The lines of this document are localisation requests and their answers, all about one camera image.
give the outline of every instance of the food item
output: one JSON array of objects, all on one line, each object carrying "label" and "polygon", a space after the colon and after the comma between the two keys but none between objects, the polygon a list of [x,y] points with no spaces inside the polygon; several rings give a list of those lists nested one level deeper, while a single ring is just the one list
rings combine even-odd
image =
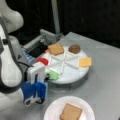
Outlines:
[{"label": "food item", "polygon": [[46,74],[49,75],[49,80],[57,80],[59,78],[59,74],[54,71],[49,71]]},{"label": "food item", "polygon": [[79,45],[76,45],[76,44],[75,44],[75,45],[71,45],[71,46],[69,47],[69,49],[68,49],[69,52],[74,53],[74,54],[79,53],[80,50],[81,50],[80,46],[79,46]]},{"label": "food item", "polygon": [[56,43],[48,46],[49,52],[53,55],[59,55],[64,53],[64,49],[60,43]]},{"label": "food item", "polygon": [[80,67],[89,67],[92,65],[92,59],[91,58],[82,58],[79,61]]},{"label": "food item", "polygon": [[82,114],[82,109],[71,104],[66,104],[62,114],[60,115],[60,120],[79,120]]}]

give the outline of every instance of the round white plate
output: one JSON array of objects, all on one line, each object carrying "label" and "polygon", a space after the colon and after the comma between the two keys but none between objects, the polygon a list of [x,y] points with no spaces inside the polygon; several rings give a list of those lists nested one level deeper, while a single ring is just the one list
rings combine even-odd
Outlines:
[{"label": "round white plate", "polygon": [[73,96],[62,97],[51,103],[44,115],[44,120],[60,120],[60,115],[67,103],[83,110],[79,120],[95,120],[94,112],[89,104],[84,100]]},{"label": "round white plate", "polygon": [[[69,84],[69,83],[76,82],[76,81],[80,80],[81,78],[83,78],[89,70],[89,67],[79,67],[79,59],[88,57],[82,50],[78,54],[69,53],[67,46],[64,47],[64,50],[67,53],[66,57],[65,57],[65,53],[57,55],[57,56],[53,56],[53,57],[51,56],[50,53],[45,53],[42,56],[42,57],[48,59],[50,62],[49,64],[51,64],[51,65],[54,64],[56,61],[57,62],[60,62],[60,61],[66,62],[67,61],[68,64],[73,65],[73,66],[71,66],[68,64],[64,64],[64,67],[62,70],[63,72],[62,72],[62,74],[60,74],[59,79],[50,81],[55,84]],[[53,67],[51,67],[51,69],[48,69],[48,67],[46,67],[46,72],[48,72],[52,69],[60,72],[60,70],[62,69],[62,64],[60,63],[57,66],[53,66]]]}]

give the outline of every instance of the yellow cheese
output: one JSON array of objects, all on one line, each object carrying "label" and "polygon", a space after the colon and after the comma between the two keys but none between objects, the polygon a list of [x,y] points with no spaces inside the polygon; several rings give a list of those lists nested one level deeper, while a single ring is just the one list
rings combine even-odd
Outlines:
[{"label": "yellow cheese", "polygon": [[82,58],[79,61],[80,67],[89,67],[92,65],[92,59],[91,58]]}]

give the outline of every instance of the cookie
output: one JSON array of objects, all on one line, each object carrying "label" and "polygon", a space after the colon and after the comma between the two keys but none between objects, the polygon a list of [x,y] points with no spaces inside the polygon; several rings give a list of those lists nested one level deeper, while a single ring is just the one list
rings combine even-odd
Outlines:
[{"label": "cookie", "polygon": [[71,45],[68,49],[69,52],[73,53],[73,54],[78,54],[80,52],[81,48],[79,45]]}]

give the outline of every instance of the gray table surface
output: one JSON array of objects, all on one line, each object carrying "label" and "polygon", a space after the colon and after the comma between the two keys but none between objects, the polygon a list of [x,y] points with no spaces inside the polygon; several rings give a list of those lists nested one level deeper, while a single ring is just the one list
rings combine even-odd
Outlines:
[{"label": "gray table surface", "polygon": [[43,105],[26,108],[22,103],[1,112],[0,120],[43,120],[47,107],[62,96],[76,96],[92,107],[96,120],[118,120],[120,117],[120,49],[70,32],[61,41],[68,46],[79,44],[92,57],[88,79],[79,88],[60,92],[49,87]]}]

